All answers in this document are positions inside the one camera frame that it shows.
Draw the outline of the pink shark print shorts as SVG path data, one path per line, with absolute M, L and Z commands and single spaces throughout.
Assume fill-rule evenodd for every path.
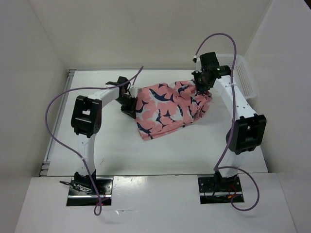
M 138 132 L 144 141 L 173 133 L 202 118 L 211 102 L 212 94 L 200 94 L 194 80 L 143 87 L 137 93 Z

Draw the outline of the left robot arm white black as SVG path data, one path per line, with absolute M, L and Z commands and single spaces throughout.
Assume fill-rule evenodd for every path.
M 77 152 L 81 162 L 74 173 L 74 184 L 86 194 L 95 192 L 97 188 L 94 145 L 102 125 L 103 107 L 115 100 L 121 105 L 121 112 L 136 118 L 137 98 L 131 95 L 130 85 L 126 77 L 120 76 L 116 82 L 107 82 L 105 90 L 76 98 L 71 126 L 77 135 Z

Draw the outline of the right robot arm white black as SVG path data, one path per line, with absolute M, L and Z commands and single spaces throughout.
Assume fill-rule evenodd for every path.
M 237 177 L 245 154 L 261 145 L 267 119 L 248 104 L 235 82 L 233 68 L 220 65 L 214 52 L 194 57 L 193 61 L 196 68 L 192 75 L 197 92 L 215 90 L 232 118 L 225 151 L 214 169 L 213 185 L 224 191 Z

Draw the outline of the white plastic basket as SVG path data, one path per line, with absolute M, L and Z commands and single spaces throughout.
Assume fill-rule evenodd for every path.
M 229 66 L 232 70 L 234 55 L 233 54 L 216 54 L 221 66 Z M 234 79 L 246 100 L 253 99 L 257 96 L 257 90 L 253 75 L 248 67 L 246 59 L 241 55 L 236 55 L 234 65 Z

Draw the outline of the aluminium table edge rail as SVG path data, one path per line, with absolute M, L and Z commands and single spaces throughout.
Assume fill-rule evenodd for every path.
M 76 71 L 75 69 L 69 70 L 64 91 L 70 89 L 75 71 Z M 59 98 L 60 104 L 59 104 L 58 112 L 57 112 L 56 119 L 54 122 L 54 126 L 51 130 L 51 132 L 53 133 L 54 136 L 57 136 L 57 134 L 58 134 L 67 99 L 68 99 L 68 93 L 63 94 L 62 97 Z M 52 160 L 52 155 L 53 155 L 55 144 L 56 144 L 56 142 L 54 141 L 54 139 L 50 138 L 49 143 L 48 143 L 48 147 L 46 150 L 46 154 L 45 154 L 42 166 L 41 166 L 41 170 L 39 173 L 39 177 L 47 177 L 47 175 L 48 175 L 48 170 L 49 170 L 50 163 Z

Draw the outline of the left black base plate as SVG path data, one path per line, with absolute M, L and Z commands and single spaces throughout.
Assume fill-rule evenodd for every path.
M 111 197 L 112 178 L 98 177 L 95 184 L 101 198 Z M 97 193 L 92 185 L 90 187 L 85 187 L 71 179 L 68 198 L 97 198 Z

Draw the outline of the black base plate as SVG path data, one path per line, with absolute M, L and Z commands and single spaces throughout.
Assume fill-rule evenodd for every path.
M 98 177 L 95 184 L 101 198 L 111 197 L 112 178 Z M 71 179 L 68 198 L 97 198 L 97 193 L 92 185 L 90 187 L 85 187 Z
M 233 195 L 242 194 L 242 186 L 240 178 L 236 176 L 231 181 L 222 182 L 218 184 L 212 174 L 205 176 L 198 176 L 199 191 L 201 194 L 207 195 Z

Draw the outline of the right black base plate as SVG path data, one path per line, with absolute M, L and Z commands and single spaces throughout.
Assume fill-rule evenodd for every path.
M 236 176 L 231 181 L 222 182 L 218 184 L 212 174 L 205 176 L 198 176 L 199 191 L 201 194 L 207 195 L 233 195 L 242 194 L 242 186 L 240 178 Z

